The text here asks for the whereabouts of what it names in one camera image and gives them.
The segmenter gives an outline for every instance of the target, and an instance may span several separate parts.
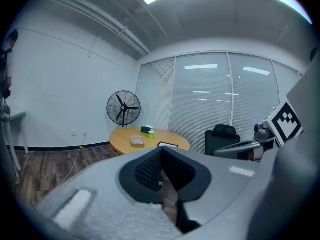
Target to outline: office chair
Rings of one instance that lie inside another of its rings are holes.
[[[229,125],[217,124],[214,130],[207,130],[204,134],[205,155],[213,156],[217,149],[239,143],[241,138],[236,129]]]

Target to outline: glass wall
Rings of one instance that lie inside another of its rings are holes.
[[[204,153],[205,132],[230,123],[231,90],[226,53],[177,57],[168,130]]]
[[[273,66],[278,80],[280,101],[282,101],[300,80],[300,76],[297,71],[279,63],[274,62]]]
[[[218,124],[232,125],[241,141],[253,139],[255,124],[274,110],[300,76],[269,59],[228,56],[185,55],[143,65],[136,91],[141,114],[133,125],[150,124],[179,134],[199,153],[205,152],[205,132]]]
[[[151,125],[167,130],[171,108],[175,58],[143,65],[140,70],[136,96],[141,113],[132,126]]]
[[[242,141],[254,138],[262,122],[279,104],[277,79],[270,60],[229,54],[234,86],[232,126]]]

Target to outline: wooden floor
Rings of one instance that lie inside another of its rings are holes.
[[[26,154],[24,151],[16,151],[22,167],[20,184],[16,188],[17,196],[34,207],[64,180],[74,163],[75,167],[66,181],[94,163],[119,156],[110,145],[104,145],[82,149],[75,162],[78,152],[70,150]],[[175,223],[178,194],[164,172],[162,175],[164,184],[159,194],[164,198],[164,212]]]

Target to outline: round table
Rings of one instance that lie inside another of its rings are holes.
[[[153,131],[154,138],[149,138],[147,133],[141,132],[141,127],[119,128],[111,132],[109,142],[112,148],[121,155],[157,147],[159,142],[178,145],[180,149],[190,150],[189,141],[184,137],[166,130],[153,129]],[[144,147],[131,146],[132,136],[142,136]]]

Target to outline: food container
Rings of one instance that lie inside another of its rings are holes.
[[[145,146],[145,139],[141,136],[132,136],[131,146],[134,148],[143,148]]]

